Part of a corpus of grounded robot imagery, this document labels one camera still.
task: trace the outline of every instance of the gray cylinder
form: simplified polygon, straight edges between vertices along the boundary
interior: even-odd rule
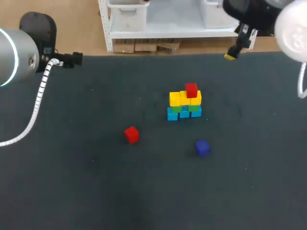
[[[31,77],[39,64],[33,39],[24,31],[0,28],[0,86]]]

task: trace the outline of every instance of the cyan cube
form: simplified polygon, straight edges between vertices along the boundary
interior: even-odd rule
[[[182,112],[179,114],[180,118],[189,118],[190,112],[187,105],[182,106]]]
[[[191,112],[191,117],[201,117],[201,106],[198,106],[197,111]]]
[[[178,113],[173,113],[171,107],[167,108],[167,120],[168,121],[177,121],[178,120]]]
[[[195,150],[198,156],[204,157],[211,152],[210,145],[206,140],[198,140],[195,143]]]

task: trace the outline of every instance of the wooden floor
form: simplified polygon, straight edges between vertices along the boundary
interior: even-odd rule
[[[114,55],[106,51],[98,0],[0,0],[0,27],[18,28],[22,15],[30,11],[46,13],[55,20],[59,52]],[[187,39],[178,54],[224,53],[233,41],[232,38]],[[260,37],[253,51],[278,50],[273,37]]]

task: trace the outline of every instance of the stacked blocks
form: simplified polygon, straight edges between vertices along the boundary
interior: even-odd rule
[[[177,121],[179,118],[201,116],[201,91],[195,83],[186,84],[186,90],[169,93],[167,120]]]

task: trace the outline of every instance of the red cube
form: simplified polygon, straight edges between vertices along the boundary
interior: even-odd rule
[[[133,144],[139,140],[139,132],[134,126],[131,126],[125,130],[125,137],[130,144]]]
[[[196,98],[197,97],[197,85],[196,83],[187,83],[186,84],[187,98]]]

